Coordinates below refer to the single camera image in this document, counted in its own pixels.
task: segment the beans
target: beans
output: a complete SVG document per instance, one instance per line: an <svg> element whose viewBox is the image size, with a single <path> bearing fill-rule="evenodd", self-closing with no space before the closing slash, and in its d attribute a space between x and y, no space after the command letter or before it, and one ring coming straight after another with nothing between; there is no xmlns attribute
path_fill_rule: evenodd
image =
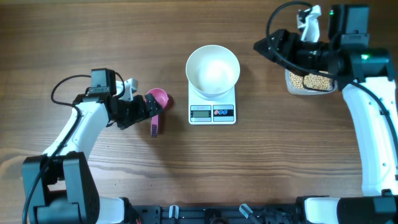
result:
<svg viewBox="0 0 398 224"><path fill-rule="evenodd" d="M308 88L313 88L316 90L331 89L331 81L329 78L314 74L309 74L305 77L301 77L290 72L290 81L292 82L295 88L298 88L299 90L304 90L303 79L305 86Z"/></svg>

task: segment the digital scale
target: digital scale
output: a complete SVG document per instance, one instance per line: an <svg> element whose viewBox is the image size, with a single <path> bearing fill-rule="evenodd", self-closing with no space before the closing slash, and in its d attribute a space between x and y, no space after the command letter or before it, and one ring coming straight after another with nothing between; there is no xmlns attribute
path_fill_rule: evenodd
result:
<svg viewBox="0 0 398 224"><path fill-rule="evenodd" d="M188 83L188 120L190 124L234 124L236 122L235 87L211 100Z"/></svg>

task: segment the wooden table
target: wooden table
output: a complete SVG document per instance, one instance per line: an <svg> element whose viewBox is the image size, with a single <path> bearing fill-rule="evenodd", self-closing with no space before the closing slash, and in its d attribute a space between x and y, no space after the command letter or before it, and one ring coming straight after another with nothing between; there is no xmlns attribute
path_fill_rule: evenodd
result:
<svg viewBox="0 0 398 224"><path fill-rule="evenodd" d="M331 3L336 1L321 2L324 41ZM164 115L158 138L150 137L150 121L100 134L88 161L100 195L128 197L135 205L360 196L361 161L341 93L290 95L284 70L252 49L279 4L164 0L0 6L0 222L20 222L21 164L54 141L71 113L50 101L53 86L102 67L137 79L139 94L165 89L174 106ZM396 7L396 1L372 2L369 33L371 45L391 50L397 65ZM282 11L273 29L296 32L297 9ZM188 123L185 63L208 44L229 48L241 64L238 122L232 126ZM84 78L71 80L56 98L71 102L89 84Z"/></svg>

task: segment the clear plastic container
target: clear plastic container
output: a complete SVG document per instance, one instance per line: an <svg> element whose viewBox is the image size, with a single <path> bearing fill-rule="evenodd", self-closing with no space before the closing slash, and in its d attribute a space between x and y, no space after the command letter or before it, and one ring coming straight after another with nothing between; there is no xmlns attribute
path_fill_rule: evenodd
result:
<svg viewBox="0 0 398 224"><path fill-rule="evenodd" d="M299 89L293 86L293 83L290 79L290 71L285 70L285 78L286 78L286 86L287 86L287 91L293 95L322 95L322 94L327 94L335 91L337 89L337 82L332 85L333 80L330 80L330 89L328 92L325 91L316 91L316 90L306 90L306 89Z"/></svg>

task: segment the wire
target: wire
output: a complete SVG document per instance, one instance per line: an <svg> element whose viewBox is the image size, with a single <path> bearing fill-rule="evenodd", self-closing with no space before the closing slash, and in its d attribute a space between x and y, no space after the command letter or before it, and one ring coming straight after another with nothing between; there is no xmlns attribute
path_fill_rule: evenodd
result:
<svg viewBox="0 0 398 224"><path fill-rule="evenodd" d="M115 74L120 78L120 80L122 81L122 85L123 85L123 90L122 90L122 92L120 92L119 95L115 96L115 98L118 100L118 99L120 99L120 97L122 97L122 96L124 95L125 86L124 86L124 81L123 81L122 76L121 76L118 72L115 72Z"/></svg>
<svg viewBox="0 0 398 224"><path fill-rule="evenodd" d="M54 103L58 104L58 105L64 105L64 106L71 106L72 108L74 108L77 112L77 117L76 120L74 122L74 124L72 125L72 127L70 128L70 130L68 131L68 133L65 135L64 139L62 139L61 143L58 145L58 148L53 152L53 154L47 159L47 161L45 162L45 164L42 166L42 168L40 169L39 173L37 174L36 178L33 181L33 185L29 190L29 193L26 196L26 200L25 200L25 205L24 205L24 211L22 214L22 224L27 224L27 213L29 210L29 204L30 201L32 200L32 196L33 193L36 189L37 184L39 183L39 180L42 178L42 176L44 175L45 171L47 170L47 167L50 165L51 161L54 160L55 156L65 147L65 143L68 141L68 139L70 138L70 136L72 135L72 133L74 132L74 130L76 129L78 123L80 122L81 119L81 111L80 109L76 106L73 105L71 103L64 103L64 102L60 102L54 99L54 93L55 90L57 90L57 88L64 83L67 80L70 80L72 78L77 78L77 77L86 77L86 78L90 78L91 76L89 75L72 75L68 78L63 79L62 81L60 81L58 84L55 85L54 89L51 92L51 101L53 101Z"/></svg>
<svg viewBox="0 0 398 224"><path fill-rule="evenodd" d="M320 76L327 77L327 78L331 78L331 79L334 79L334 80L335 80L335 79L337 78L336 75L328 75L328 74L321 73L321 72L319 72L319 71L308 70L308 69L305 69L305 68L303 68L303 67L300 67L300 66L298 66L298 65L296 65L296 64L294 64L294 63L288 61L288 60L287 60L286 58L284 58L280 53L278 53L277 50L275 49L275 47L273 46L272 41L271 41L271 35L269 34L269 29L270 29L270 27L271 27L272 20L274 20L275 16L278 14L279 11L281 11L282 9L284 9L284 8L286 8L286 7L288 7L288 6L293 6L293 5L308 6L308 7L310 7L310 11L309 11L308 13L311 13L312 5L311 5L310 3L308 3L308 2L292 1L292 2L288 2L288 3L285 3L285 4L281 5L281 6L279 6L279 7L271 14L271 16L270 16L270 18L269 18L269 20L268 20L268 22L267 22L266 36L267 36L267 42L268 42L268 45L269 45L270 49L273 51L273 53L274 53L276 56L279 57L280 60L284 61L287 65L290 65L291 67L293 67L293 68L295 68L295 69L297 69L297 70L301 70L301 71L303 71L303 72L312 73L312 74L315 74L315 75L320 75Z"/></svg>
<svg viewBox="0 0 398 224"><path fill-rule="evenodd" d="M386 106L384 106L383 102L368 88L366 88L365 86L362 86L359 83L356 83L354 81L351 81L349 84L360 88L361 90L363 90L364 92L366 92L369 96L371 96L371 98L373 98L376 103L380 106L381 109L381 114L384 115L386 117L386 121L387 124L390 128L391 131L391 136L392 136L392 141L394 142L394 147L396 150L396 155L398 155L398 137L397 137L397 131L394 127L394 124L392 123L391 117L390 117L390 112L387 110Z"/></svg>

